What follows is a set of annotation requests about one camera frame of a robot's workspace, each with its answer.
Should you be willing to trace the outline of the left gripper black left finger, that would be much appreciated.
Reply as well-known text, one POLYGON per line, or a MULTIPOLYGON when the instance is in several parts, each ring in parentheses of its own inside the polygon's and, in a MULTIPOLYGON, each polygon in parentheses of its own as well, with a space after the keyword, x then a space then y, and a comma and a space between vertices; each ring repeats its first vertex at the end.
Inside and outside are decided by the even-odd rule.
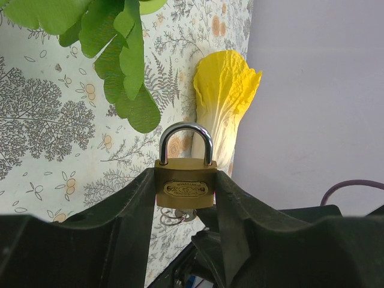
POLYGON ((143 287, 154 202, 149 168, 61 223, 3 215, 1 286, 143 287))

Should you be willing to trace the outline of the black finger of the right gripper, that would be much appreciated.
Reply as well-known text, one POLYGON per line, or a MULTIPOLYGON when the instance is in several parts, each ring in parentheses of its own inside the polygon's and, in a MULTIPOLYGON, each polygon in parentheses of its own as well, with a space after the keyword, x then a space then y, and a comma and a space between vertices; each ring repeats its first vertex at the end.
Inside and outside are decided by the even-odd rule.
POLYGON ((218 287, 236 287, 238 273, 251 256, 245 223, 233 211, 216 207, 197 210, 206 230, 192 237, 218 287))

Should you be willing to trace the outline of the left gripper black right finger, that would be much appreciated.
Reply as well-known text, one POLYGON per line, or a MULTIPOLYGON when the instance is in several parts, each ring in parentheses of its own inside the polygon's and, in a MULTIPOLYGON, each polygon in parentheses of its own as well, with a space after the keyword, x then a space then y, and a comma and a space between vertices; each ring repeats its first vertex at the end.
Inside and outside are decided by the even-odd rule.
POLYGON ((383 209, 344 217, 334 206, 313 207, 306 221, 276 210, 216 175, 217 210, 245 223, 251 251, 236 287, 382 287, 383 209))

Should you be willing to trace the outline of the small brass padlock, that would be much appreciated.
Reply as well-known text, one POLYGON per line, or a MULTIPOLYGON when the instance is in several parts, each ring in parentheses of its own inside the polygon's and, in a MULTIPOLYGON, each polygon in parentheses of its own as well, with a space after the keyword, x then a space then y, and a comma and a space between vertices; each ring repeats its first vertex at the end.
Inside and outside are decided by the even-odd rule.
POLYGON ((213 141, 207 129, 194 122, 178 122, 163 132, 159 143, 159 159, 154 166, 158 206, 180 210, 212 207, 216 174, 213 141), (168 142, 172 135, 182 130, 190 130, 201 136, 205 149, 203 158, 168 158, 168 142))

